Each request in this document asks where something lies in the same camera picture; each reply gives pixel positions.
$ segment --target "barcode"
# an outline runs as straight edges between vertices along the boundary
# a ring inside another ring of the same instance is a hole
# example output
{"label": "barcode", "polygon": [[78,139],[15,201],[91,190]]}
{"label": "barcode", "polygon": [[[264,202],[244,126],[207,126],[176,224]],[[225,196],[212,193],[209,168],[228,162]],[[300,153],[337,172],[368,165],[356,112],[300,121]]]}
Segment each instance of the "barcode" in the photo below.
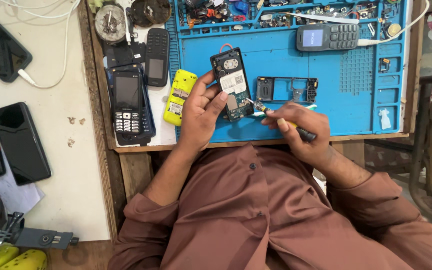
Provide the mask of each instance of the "barcode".
{"label": "barcode", "polygon": [[236,85],[234,85],[234,84],[230,84],[230,85],[225,85],[225,86],[226,86],[226,87],[225,87],[223,90],[233,88],[233,87],[235,87]]}
{"label": "barcode", "polygon": [[236,81],[236,84],[242,84],[243,83],[243,76],[239,75],[238,77],[234,78],[234,80]]}

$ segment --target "forearm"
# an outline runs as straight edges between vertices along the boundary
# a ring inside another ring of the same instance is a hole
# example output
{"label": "forearm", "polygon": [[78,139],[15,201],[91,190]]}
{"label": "forearm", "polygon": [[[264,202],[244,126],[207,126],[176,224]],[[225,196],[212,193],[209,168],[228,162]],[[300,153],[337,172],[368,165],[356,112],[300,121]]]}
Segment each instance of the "forearm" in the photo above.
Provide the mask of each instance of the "forearm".
{"label": "forearm", "polygon": [[336,188],[352,188],[363,183],[371,177],[371,173],[336,151],[328,147],[328,159],[324,164],[316,165],[328,183]]}
{"label": "forearm", "polygon": [[176,201],[196,155],[197,152],[185,150],[177,144],[143,195],[161,206]]}

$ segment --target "wooden desk edge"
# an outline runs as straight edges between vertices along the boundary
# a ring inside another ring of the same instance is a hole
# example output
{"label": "wooden desk edge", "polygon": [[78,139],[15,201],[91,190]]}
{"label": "wooden desk edge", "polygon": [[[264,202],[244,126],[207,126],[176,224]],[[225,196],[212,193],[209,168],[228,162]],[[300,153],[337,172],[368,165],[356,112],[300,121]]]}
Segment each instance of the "wooden desk edge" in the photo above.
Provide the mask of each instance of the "wooden desk edge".
{"label": "wooden desk edge", "polygon": [[[409,133],[389,133],[389,134],[364,134],[364,135],[344,135],[344,136],[331,136],[330,141],[348,141],[348,140],[363,140],[363,139],[382,139],[382,138],[401,138],[408,137]],[[247,143],[253,145],[279,145],[285,144],[284,139],[273,140],[259,140],[259,141],[240,141],[240,142],[225,142],[225,143],[211,143],[208,148],[217,147],[237,147],[243,146]],[[132,153],[132,152],[149,152],[149,151],[165,151],[173,149],[172,145],[155,145],[155,146],[131,146],[131,147],[117,147],[114,150],[118,153]]]}

